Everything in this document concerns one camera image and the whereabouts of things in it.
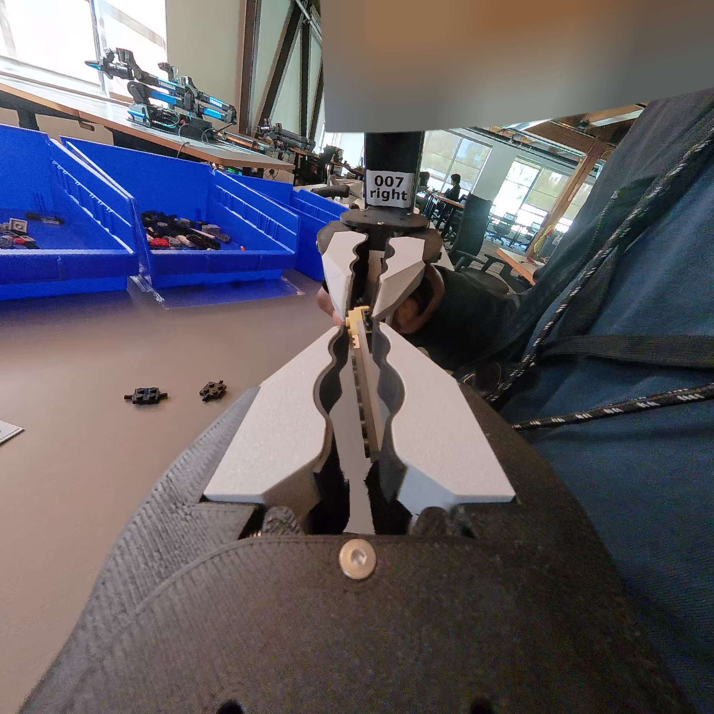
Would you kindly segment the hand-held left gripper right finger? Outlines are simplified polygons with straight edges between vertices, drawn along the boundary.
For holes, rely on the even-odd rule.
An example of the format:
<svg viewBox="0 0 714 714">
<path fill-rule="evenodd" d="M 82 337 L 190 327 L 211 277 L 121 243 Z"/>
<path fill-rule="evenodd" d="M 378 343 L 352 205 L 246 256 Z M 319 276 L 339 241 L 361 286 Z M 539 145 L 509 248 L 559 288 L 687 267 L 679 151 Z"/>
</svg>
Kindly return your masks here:
<svg viewBox="0 0 714 714">
<path fill-rule="evenodd" d="M 507 504 L 515 491 L 458 383 L 386 324 L 379 367 L 379 456 L 366 478 L 376 533 L 406 533 L 429 508 Z"/>
</svg>

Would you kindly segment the blue plastic storage bin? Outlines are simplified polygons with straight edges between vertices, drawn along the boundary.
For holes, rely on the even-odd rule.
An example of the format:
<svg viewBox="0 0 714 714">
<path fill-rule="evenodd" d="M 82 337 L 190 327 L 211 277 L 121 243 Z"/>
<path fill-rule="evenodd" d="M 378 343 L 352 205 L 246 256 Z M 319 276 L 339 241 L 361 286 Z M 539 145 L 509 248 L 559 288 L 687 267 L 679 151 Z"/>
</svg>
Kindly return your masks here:
<svg viewBox="0 0 714 714">
<path fill-rule="evenodd" d="M 130 198 L 63 145 L 1 126 L 1 222 L 26 212 L 64 226 L 30 224 L 40 250 L 1 250 L 1 300 L 123 291 L 139 273 Z"/>
<path fill-rule="evenodd" d="M 304 188 L 295 189 L 289 183 L 232 172 L 227 175 L 297 215 L 299 232 L 295 270 L 314 281 L 323 281 L 324 270 L 317 247 L 317 234 L 327 223 L 338 220 L 348 207 Z"/>
<path fill-rule="evenodd" d="M 134 233 L 143 273 L 154 288 L 280 279 L 295 266 L 299 217 L 208 164 L 62 137 L 87 166 L 130 198 L 122 209 Z M 154 248 L 146 211 L 217 225 L 230 238 L 216 251 Z"/>
</svg>

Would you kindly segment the person in blue hoodie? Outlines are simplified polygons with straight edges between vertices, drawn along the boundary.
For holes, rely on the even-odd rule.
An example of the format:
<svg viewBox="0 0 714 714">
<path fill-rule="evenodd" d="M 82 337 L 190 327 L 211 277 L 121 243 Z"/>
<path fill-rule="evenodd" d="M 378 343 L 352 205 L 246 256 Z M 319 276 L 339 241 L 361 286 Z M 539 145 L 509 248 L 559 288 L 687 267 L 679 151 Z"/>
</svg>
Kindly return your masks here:
<svg viewBox="0 0 714 714">
<path fill-rule="evenodd" d="M 557 356 L 530 370 L 507 421 L 565 416 L 713 383 L 684 370 Z M 713 400 L 523 437 L 576 497 L 647 637 L 698 713 L 713 712 Z"/>
</svg>

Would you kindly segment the person's right hand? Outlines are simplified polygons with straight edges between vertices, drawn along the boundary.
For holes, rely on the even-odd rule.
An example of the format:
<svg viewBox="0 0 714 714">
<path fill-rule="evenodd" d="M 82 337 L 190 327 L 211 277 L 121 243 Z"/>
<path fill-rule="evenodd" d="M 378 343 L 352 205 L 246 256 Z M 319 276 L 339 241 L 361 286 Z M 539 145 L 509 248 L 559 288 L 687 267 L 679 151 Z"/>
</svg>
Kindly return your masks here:
<svg viewBox="0 0 714 714">
<path fill-rule="evenodd" d="M 390 326 L 403 335 L 419 331 L 429 319 L 433 299 L 432 282 L 428 278 L 423 278 L 415 290 L 396 308 Z"/>
</svg>

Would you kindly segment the black jacket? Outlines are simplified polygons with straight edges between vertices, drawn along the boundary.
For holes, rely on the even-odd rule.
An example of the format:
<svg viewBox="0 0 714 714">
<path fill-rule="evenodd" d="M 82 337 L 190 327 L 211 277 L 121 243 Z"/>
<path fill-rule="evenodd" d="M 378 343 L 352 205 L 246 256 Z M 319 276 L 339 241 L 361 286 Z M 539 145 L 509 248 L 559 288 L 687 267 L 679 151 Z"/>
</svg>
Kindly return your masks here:
<svg viewBox="0 0 714 714">
<path fill-rule="evenodd" d="M 713 159 L 713 90 L 651 102 L 635 121 L 585 205 L 556 248 L 534 287 L 522 293 L 514 317 L 503 318 L 489 346 L 456 371 L 467 382 L 498 368 L 486 394 L 497 395 L 516 381 L 521 364 L 531 363 L 531 347 L 548 325 L 585 295 L 585 281 L 604 255 L 624 249 L 672 207 L 701 168 Z"/>
</svg>

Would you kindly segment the grey and tan brick beam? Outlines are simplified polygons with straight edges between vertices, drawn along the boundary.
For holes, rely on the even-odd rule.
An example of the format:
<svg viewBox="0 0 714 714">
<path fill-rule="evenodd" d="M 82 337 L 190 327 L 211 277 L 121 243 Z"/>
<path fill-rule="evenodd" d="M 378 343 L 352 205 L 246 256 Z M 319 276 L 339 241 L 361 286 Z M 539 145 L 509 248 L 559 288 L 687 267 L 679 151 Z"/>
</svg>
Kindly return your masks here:
<svg viewBox="0 0 714 714">
<path fill-rule="evenodd" d="M 380 458 L 384 417 L 378 394 L 379 367 L 370 351 L 372 325 L 369 307 L 357 306 L 349 310 L 345 326 L 349 335 L 364 453 L 371 463 L 375 463 Z"/>
</svg>

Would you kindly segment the large window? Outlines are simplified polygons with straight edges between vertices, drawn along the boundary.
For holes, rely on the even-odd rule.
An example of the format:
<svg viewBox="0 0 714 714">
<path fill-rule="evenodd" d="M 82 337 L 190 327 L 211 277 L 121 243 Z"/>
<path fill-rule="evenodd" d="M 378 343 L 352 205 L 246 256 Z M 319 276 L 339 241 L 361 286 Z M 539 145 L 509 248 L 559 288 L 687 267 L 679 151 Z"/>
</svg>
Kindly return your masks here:
<svg viewBox="0 0 714 714">
<path fill-rule="evenodd" d="M 86 61 L 128 49 L 158 73 L 167 60 L 165 1 L 2 1 L 1 72 L 98 96 L 128 96 Z"/>
</svg>

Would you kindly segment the pile of dark brick pieces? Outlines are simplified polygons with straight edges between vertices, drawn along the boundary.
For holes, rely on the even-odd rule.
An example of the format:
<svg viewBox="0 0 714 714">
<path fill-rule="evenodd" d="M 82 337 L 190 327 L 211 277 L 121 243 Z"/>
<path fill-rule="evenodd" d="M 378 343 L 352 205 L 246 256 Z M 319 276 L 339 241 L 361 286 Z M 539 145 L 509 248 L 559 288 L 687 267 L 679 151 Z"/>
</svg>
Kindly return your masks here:
<svg viewBox="0 0 714 714">
<path fill-rule="evenodd" d="M 141 212 L 139 219 L 153 251 L 247 250 L 218 224 L 152 210 Z"/>
</svg>

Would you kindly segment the long wooden worktable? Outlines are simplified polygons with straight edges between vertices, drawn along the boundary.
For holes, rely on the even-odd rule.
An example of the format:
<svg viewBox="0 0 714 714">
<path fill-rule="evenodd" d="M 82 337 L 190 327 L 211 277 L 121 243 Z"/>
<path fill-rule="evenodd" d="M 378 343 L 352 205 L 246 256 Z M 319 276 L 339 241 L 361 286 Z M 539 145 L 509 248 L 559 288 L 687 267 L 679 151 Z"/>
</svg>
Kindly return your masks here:
<svg viewBox="0 0 714 714">
<path fill-rule="evenodd" d="M 202 141 L 142 126 L 129 120 L 129 104 L 77 92 L 53 84 L 1 73 L 1 107 L 19 111 L 24 128 L 33 128 L 37 115 L 102 126 L 115 145 L 162 156 L 187 158 L 232 168 L 293 173 L 293 166 L 233 141 Z"/>
</svg>

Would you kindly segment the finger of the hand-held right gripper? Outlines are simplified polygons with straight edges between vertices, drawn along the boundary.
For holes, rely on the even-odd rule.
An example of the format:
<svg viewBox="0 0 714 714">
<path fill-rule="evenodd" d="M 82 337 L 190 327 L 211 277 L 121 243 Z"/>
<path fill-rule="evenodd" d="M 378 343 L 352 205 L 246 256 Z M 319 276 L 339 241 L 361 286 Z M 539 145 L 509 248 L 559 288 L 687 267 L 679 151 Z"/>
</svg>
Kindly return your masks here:
<svg viewBox="0 0 714 714">
<path fill-rule="evenodd" d="M 367 296 L 367 234 L 339 228 L 327 239 L 322 263 L 326 286 L 321 290 L 321 307 L 334 325 L 344 325 L 348 312 L 363 305 Z"/>
<path fill-rule="evenodd" d="M 374 322 L 389 318 L 424 276 L 424 240 L 389 240 L 371 311 Z"/>
</svg>

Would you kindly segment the black office chair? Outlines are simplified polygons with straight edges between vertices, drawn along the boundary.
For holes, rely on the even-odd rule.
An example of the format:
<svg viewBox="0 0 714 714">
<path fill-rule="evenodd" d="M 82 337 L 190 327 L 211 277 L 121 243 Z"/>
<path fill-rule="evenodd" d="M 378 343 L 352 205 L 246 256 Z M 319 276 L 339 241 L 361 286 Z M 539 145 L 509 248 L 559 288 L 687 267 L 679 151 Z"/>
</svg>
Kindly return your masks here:
<svg viewBox="0 0 714 714">
<path fill-rule="evenodd" d="M 462 273 L 474 279 L 481 287 L 492 293 L 506 296 L 509 293 L 508 284 L 501 277 L 488 272 L 493 264 L 499 263 L 505 266 L 505 262 L 493 255 L 487 255 L 483 261 L 478 258 L 485 240 L 491 206 L 491 201 L 474 195 L 469 196 L 463 207 L 448 257 L 455 273 Z"/>
</svg>

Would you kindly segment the black white speckled drawstring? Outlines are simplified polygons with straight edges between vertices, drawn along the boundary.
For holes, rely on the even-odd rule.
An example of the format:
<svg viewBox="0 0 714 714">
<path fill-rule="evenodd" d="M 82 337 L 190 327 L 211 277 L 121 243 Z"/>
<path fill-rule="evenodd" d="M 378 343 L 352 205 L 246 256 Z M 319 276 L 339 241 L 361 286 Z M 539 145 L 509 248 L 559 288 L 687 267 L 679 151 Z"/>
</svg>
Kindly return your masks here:
<svg viewBox="0 0 714 714">
<path fill-rule="evenodd" d="M 669 390 L 652 396 L 612 403 L 576 413 L 532 419 L 530 421 L 513 424 L 512 428 L 519 432 L 560 428 L 566 425 L 586 424 L 588 422 L 615 418 L 621 415 L 638 414 L 640 412 L 654 411 L 670 406 L 683 406 L 712 399 L 713 384 L 710 383 L 701 387 Z"/>
<path fill-rule="evenodd" d="M 487 397 L 488 403 L 497 403 L 511 392 L 527 370 L 532 368 L 540 356 L 546 339 L 568 311 L 575 313 L 576 300 L 595 283 L 595 277 L 605 274 L 604 266 L 616 265 L 620 255 L 656 220 L 663 217 L 689 189 L 702 169 L 713 156 L 713 129 L 699 138 L 676 164 L 660 174 L 629 212 L 624 221 L 603 244 L 601 250 L 583 267 L 566 295 L 559 301 L 543 327 L 522 357 L 521 362 L 510 372 L 498 387 Z"/>
</svg>

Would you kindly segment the scattered grey red brick pieces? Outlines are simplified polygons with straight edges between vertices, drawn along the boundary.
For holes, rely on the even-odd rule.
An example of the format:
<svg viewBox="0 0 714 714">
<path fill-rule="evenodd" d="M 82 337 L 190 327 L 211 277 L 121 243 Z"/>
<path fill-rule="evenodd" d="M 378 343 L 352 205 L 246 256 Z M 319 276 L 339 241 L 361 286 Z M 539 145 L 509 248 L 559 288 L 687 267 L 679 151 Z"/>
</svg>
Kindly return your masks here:
<svg viewBox="0 0 714 714">
<path fill-rule="evenodd" d="M 30 232 L 31 223 L 42 226 L 64 226 L 65 220 L 59 216 L 36 212 L 26 212 L 23 218 L 9 217 L 5 222 L 1 222 L 1 250 L 42 249 L 43 246 L 37 243 L 35 236 Z"/>
</svg>

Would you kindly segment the person's right forearm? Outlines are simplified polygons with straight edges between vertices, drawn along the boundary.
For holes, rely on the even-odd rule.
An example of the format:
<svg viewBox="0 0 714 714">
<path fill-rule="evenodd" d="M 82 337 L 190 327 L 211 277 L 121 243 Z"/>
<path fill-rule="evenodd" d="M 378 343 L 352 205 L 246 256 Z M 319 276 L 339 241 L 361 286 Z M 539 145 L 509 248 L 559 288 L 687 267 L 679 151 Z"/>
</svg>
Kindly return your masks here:
<svg viewBox="0 0 714 714">
<path fill-rule="evenodd" d="M 451 371 L 484 355 L 522 303 L 518 294 L 501 295 L 440 266 L 425 269 L 413 297 L 427 318 L 406 338 Z"/>
</svg>

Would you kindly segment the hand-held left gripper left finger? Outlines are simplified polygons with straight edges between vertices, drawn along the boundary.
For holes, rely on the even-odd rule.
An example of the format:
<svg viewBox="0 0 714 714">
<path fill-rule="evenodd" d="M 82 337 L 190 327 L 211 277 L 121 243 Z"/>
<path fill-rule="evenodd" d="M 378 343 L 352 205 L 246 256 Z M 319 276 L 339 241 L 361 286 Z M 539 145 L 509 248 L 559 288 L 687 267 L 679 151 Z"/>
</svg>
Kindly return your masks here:
<svg viewBox="0 0 714 714">
<path fill-rule="evenodd" d="M 217 503 L 286 506 L 304 519 L 318 504 L 315 474 L 331 448 L 332 427 L 318 382 L 336 365 L 340 328 L 264 380 L 203 495 Z"/>
</svg>

